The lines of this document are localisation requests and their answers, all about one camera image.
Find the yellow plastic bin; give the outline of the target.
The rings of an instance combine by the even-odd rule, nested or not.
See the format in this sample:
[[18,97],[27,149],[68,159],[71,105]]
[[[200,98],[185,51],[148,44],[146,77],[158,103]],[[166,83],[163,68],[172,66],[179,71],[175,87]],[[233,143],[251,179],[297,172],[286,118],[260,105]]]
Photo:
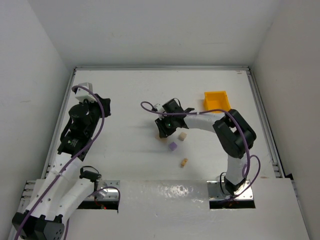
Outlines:
[[231,109],[226,91],[207,91],[204,92],[203,107],[206,111],[221,109],[229,111]]

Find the long light wood block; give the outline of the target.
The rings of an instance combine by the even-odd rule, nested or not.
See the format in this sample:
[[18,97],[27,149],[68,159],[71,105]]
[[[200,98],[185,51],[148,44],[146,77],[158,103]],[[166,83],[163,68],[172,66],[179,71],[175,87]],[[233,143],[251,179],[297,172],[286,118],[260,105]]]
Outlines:
[[155,138],[158,140],[158,141],[161,141],[161,142],[166,142],[168,139],[163,137],[161,138],[158,134],[155,136]]

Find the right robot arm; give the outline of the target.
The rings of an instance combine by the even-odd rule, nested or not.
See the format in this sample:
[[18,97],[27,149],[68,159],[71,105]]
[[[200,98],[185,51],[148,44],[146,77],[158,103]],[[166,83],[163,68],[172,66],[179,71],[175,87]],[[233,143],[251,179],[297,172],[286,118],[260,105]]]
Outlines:
[[232,196],[245,184],[250,170],[250,149],[257,138],[242,115],[235,109],[222,113],[195,112],[183,109],[178,101],[171,99],[163,105],[151,108],[158,114],[155,120],[160,138],[167,138],[177,128],[197,129],[216,134],[227,154],[225,189]]

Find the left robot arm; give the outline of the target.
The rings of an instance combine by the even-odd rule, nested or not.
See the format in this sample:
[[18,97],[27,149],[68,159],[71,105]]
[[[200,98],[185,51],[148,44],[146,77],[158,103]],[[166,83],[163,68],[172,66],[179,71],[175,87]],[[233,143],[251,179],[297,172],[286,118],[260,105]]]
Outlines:
[[69,120],[50,170],[24,212],[16,212],[12,225],[15,239],[60,240],[67,233],[69,218],[91,194],[98,173],[79,173],[104,120],[111,115],[110,98],[98,94],[80,97],[68,112]]

